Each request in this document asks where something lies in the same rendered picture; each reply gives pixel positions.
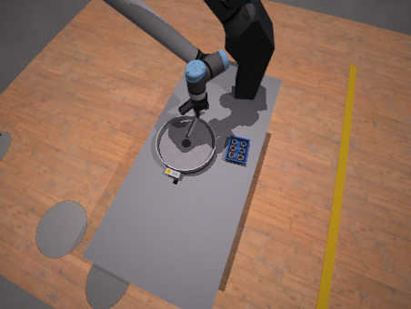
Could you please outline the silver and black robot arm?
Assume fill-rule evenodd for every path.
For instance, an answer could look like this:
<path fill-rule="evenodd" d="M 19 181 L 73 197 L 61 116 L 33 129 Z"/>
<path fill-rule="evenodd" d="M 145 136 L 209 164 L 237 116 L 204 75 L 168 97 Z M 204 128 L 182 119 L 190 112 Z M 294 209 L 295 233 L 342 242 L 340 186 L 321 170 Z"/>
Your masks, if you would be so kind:
<path fill-rule="evenodd" d="M 185 115 L 206 96 L 208 81 L 228 69 L 229 59 L 225 51 L 204 54 L 142 0 L 103 1 L 187 63 L 185 79 L 190 99 L 178 108 L 181 115 Z M 229 39 L 240 36 L 256 15 L 256 8 L 250 4 L 256 0 L 203 1 L 222 23 Z"/>

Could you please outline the blue crate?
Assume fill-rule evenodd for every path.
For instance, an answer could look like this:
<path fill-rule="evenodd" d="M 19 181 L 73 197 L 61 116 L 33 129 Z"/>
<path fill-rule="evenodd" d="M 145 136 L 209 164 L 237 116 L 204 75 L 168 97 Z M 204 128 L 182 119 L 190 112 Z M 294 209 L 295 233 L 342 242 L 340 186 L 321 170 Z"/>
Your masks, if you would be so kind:
<path fill-rule="evenodd" d="M 232 153 L 232 152 L 230 152 L 230 147 L 232 146 L 232 145 L 231 145 L 231 142 L 232 142 L 233 139 L 236 139 L 236 141 L 237 141 L 237 143 L 236 143 L 236 145 L 235 145 L 236 150 L 234 151 L 234 154 L 235 154 L 234 158 L 233 158 L 233 159 L 230 159 L 230 158 L 228 158 L 228 156 L 229 156 L 230 153 Z M 240 145 L 241 145 L 242 142 L 246 142 L 246 147 L 244 148 L 244 149 L 245 149 L 245 152 L 243 152 L 242 150 L 240 150 L 240 152 L 243 153 L 243 154 L 241 154 L 241 155 L 244 157 L 243 160 L 242 160 L 241 157 L 238 157 L 238 156 L 240 155 L 240 154 L 238 153 L 238 151 L 239 151 L 239 149 L 241 148 Z M 250 144 L 250 139 L 245 139 L 245 138 L 242 138 L 242 137 L 230 135 L 229 142 L 228 142 L 228 147 L 227 147 L 227 150 L 226 150 L 226 158 L 225 158 L 225 161 L 227 161 L 227 162 L 229 161 L 229 162 L 233 162 L 233 163 L 245 165 L 245 163 L 246 163 L 246 158 L 247 158 L 247 154 L 248 154 L 249 144 Z M 240 159 L 240 160 L 242 160 L 242 161 L 237 161 L 237 159 L 236 159 L 237 157 L 238 157 L 238 159 Z"/>

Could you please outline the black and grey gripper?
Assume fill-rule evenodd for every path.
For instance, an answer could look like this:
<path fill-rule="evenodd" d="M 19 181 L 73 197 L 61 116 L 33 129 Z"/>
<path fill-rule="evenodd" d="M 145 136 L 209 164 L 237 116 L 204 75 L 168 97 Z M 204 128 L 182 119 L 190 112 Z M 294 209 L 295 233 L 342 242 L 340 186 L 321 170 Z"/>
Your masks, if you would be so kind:
<path fill-rule="evenodd" d="M 205 94 L 205 97 L 202 100 L 198 100 L 197 102 L 198 102 L 198 105 L 196 105 L 193 108 L 193 110 L 194 110 L 194 113 L 195 113 L 195 118 L 199 119 L 199 116 L 201 116 L 205 113 L 205 112 L 202 112 L 201 110 L 209 109 L 209 103 L 207 101 L 207 93 Z"/>

